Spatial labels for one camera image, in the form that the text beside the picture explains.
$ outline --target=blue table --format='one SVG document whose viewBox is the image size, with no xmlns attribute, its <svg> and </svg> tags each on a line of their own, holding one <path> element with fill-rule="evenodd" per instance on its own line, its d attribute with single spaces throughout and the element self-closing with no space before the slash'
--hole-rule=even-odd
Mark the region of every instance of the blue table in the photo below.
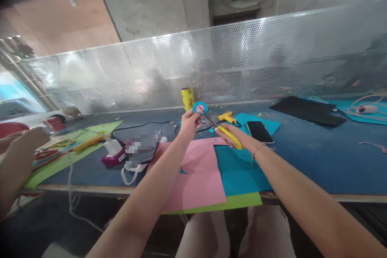
<svg viewBox="0 0 387 258">
<path fill-rule="evenodd" d="M 332 128 L 301 120 L 269 109 L 271 103 L 252 103 L 221 106 L 210 112 L 212 117 L 226 111 L 234 115 L 246 113 L 260 118 L 281 122 L 273 135 L 276 153 L 295 168 L 320 185 L 338 201 L 387 202 L 387 155 L 371 145 L 359 145 L 367 141 L 387 145 L 387 127 L 348 120 L 341 126 Z M 128 112 L 86 116 L 84 120 L 70 125 L 72 130 L 86 128 L 99 123 L 113 122 L 120 117 L 123 123 L 118 128 L 141 125 L 150 121 L 174 121 L 179 124 L 182 109 Z M 173 124 L 148 124 L 141 128 L 118 131 L 121 140 L 136 137 L 141 133 L 161 130 L 168 141 L 174 140 Z M 216 137 L 217 134 L 204 131 L 195 139 Z M 106 154 L 101 148 L 74 164 L 72 183 L 74 191 L 101 196 L 127 196 L 134 187 L 126 186 L 121 178 L 123 165 L 106 169 L 100 159 Z M 39 185 L 39 190 L 67 191 L 69 168 L 51 176 Z M 141 173 L 136 182 L 145 173 Z M 262 199 L 275 199 L 273 192 L 262 192 Z"/>
</svg>

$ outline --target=red chair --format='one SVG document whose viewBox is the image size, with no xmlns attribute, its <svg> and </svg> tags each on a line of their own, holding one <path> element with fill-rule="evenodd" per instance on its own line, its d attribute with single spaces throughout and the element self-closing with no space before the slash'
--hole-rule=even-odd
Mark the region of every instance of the red chair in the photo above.
<svg viewBox="0 0 387 258">
<path fill-rule="evenodd" d="M 12 133 L 30 130 L 31 128 L 23 123 L 18 122 L 5 122 L 0 123 L 0 138 L 4 138 Z"/>
</svg>

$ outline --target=yellow cylinder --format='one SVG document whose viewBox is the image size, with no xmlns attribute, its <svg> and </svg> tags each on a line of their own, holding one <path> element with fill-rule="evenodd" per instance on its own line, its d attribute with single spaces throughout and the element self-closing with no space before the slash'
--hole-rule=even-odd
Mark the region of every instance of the yellow cylinder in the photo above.
<svg viewBox="0 0 387 258">
<path fill-rule="evenodd" d="M 195 96 L 193 92 L 193 88 L 187 87 L 181 89 L 181 95 L 183 96 L 183 103 L 184 103 L 184 109 L 187 112 L 189 109 L 191 109 L 195 104 Z"/>
</svg>

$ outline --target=hand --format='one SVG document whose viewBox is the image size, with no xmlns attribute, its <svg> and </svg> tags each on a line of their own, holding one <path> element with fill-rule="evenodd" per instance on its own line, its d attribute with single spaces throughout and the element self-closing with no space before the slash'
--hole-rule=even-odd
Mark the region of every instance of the hand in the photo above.
<svg viewBox="0 0 387 258">
<path fill-rule="evenodd" d="M 6 152 L 11 142 L 19 138 L 20 136 L 22 136 L 22 134 L 23 134 L 23 131 L 20 131 L 20 132 L 12 133 L 0 139 L 0 154 Z"/>
<path fill-rule="evenodd" d="M 37 148 L 50 141 L 50 134 L 43 127 L 26 130 L 23 134 L 12 141 L 12 146 L 18 146 L 20 150 L 29 149 L 35 151 Z"/>
<path fill-rule="evenodd" d="M 251 153 L 260 144 L 257 139 L 254 139 L 253 137 L 247 135 L 241 129 L 235 127 L 234 125 L 223 123 L 221 126 L 224 127 L 232 135 L 234 135 L 239 140 L 239 142 L 242 143 L 243 147 Z M 215 132 L 218 133 L 218 135 L 220 135 L 226 143 L 234 147 L 234 141 L 229 136 L 227 136 L 226 133 L 222 132 L 218 128 L 215 128 Z"/>
<path fill-rule="evenodd" d="M 179 135 L 184 135 L 190 140 L 195 136 L 196 129 L 200 127 L 202 119 L 200 113 L 194 113 L 193 108 L 189 109 L 183 116 L 181 116 L 181 128 Z"/>
</svg>

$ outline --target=yellow-green paper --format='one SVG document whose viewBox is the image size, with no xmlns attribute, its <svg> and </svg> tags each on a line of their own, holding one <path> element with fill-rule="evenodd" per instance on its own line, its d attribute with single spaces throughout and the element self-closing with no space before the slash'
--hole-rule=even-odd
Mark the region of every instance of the yellow-green paper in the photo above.
<svg viewBox="0 0 387 258">
<path fill-rule="evenodd" d="M 259 192 L 245 193 L 237 196 L 228 196 L 227 203 L 182 210 L 178 212 L 166 212 L 164 214 L 194 214 L 199 212 L 212 212 L 217 210 L 230 210 L 235 208 L 246 208 L 249 206 L 260 206 L 261 204 L 262 200 Z"/>
<path fill-rule="evenodd" d="M 117 122 L 112 122 L 112 123 L 107 123 L 107 124 L 100 124 L 100 125 L 89 127 L 87 129 L 88 129 L 88 131 L 96 131 L 96 132 L 104 131 L 106 134 L 110 134 L 118 125 L 121 124 L 121 122 L 122 121 L 117 121 Z M 69 133 L 66 136 L 68 138 L 72 138 L 72 137 L 74 137 L 82 132 L 83 131 L 80 130 L 76 133 Z M 94 136 L 95 136 L 94 133 L 83 134 L 82 136 L 79 136 L 76 139 L 76 141 L 77 142 L 85 142 L 85 141 L 90 140 Z M 94 144 L 92 146 L 85 148 L 84 150 L 82 150 L 80 152 L 77 152 L 77 153 L 71 152 L 70 153 L 71 154 L 71 161 L 73 163 L 77 162 L 77 161 L 81 160 L 83 157 L 85 157 L 86 155 L 92 153 L 93 151 L 97 150 L 98 148 L 101 148 L 102 146 L 103 146 L 103 144 L 97 143 L 97 144 Z M 50 176 L 58 173 L 59 171 L 65 169 L 66 167 L 69 167 L 69 166 L 70 166 L 70 163 L 69 163 L 69 160 L 67 158 L 67 155 L 65 154 L 65 155 L 59 157 L 58 159 L 48 163 L 47 165 L 33 171 L 31 176 L 29 177 L 27 183 L 24 185 L 24 188 L 35 190 L 36 187 L 42 181 L 44 181 L 45 179 L 49 178 Z"/>
</svg>

